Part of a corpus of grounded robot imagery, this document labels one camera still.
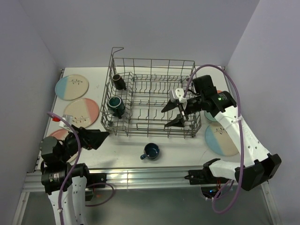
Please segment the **dark green mug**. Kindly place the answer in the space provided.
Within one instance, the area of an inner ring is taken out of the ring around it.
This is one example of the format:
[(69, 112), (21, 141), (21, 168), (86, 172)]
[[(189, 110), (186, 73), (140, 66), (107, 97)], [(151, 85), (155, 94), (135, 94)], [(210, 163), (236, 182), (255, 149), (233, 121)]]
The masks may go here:
[(125, 113), (125, 105), (123, 100), (118, 96), (113, 96), (108, 100), (108, 108), (111, 112), (113, 112), (113, 116), (122, 118), (122, 115)]

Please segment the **dark blue mug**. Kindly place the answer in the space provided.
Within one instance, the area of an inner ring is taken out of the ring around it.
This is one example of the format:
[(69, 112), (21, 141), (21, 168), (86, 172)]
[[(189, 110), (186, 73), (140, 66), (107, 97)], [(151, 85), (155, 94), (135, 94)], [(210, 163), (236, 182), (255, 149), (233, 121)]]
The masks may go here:
[(155, 143), (148, 143), (145, 145), (143, 154), (140, 156), (140, 159), (156, 160), (159, 154), (160, 154), (159, 146)]

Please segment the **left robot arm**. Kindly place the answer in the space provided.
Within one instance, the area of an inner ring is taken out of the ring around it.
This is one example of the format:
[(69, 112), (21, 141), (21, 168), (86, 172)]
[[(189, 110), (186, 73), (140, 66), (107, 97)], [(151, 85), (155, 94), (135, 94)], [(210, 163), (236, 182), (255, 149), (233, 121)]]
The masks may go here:
[(75, 134), (68, 133), (64, 140), (54, 136), (44, 138), (41, 150), (41, 183), (51, 202), (55, 223), (58, 225), (85, 225), (86, 188), (107, 186), (106, 174), (91, 175), (85, 163), (71, 165), (71, 157), (79, 157), (81, 148), (98, 149), (109, 132), (99, 129), (73, 127)]

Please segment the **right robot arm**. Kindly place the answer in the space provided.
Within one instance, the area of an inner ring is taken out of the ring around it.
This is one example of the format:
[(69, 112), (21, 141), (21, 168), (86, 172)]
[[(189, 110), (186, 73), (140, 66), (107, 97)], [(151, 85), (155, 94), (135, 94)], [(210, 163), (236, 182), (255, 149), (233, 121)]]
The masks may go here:
[(243, 160), (240, 163), (212, 159), (193, 178), (193, 184), (209, 184), (218, 178), (237, 181), (242, 189), (249, 191), (271, 179), (282, 160), (278, 154), (271, 154), (256, 138), (248, 124), (238, 115), (238, 105), (227, 91), (218, 92), (210, 75), (193, 81), (196, 96), (185, 98), (184, 90), (169, 90), (169, 101), (162, 112), (179, 109), (175, 119), (165, 127), (185, 126), (190, 114), (209, 112), (225, 129)]

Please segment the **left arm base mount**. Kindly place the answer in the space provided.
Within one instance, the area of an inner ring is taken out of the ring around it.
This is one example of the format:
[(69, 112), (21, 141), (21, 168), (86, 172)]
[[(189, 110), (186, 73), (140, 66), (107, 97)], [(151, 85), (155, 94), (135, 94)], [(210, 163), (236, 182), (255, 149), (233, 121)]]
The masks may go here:
[(96, 188), (104, 188), (104, 183), (106, 183), (106, 173), (91, 173), (87, 179), (85, 201), (90, 202), (95, 195)]

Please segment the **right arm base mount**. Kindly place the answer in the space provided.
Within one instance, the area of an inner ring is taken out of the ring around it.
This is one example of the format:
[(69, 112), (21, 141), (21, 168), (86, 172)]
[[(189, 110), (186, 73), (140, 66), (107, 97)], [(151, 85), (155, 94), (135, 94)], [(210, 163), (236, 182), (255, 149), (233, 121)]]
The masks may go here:
[(229, 181), (226, 178), (212, 177), (204, 169), (189, 170), (184, 179), (188, 180), (190, 185), (204, 185), (200, 191), (205, 200), (212, 200), (221, 186)]

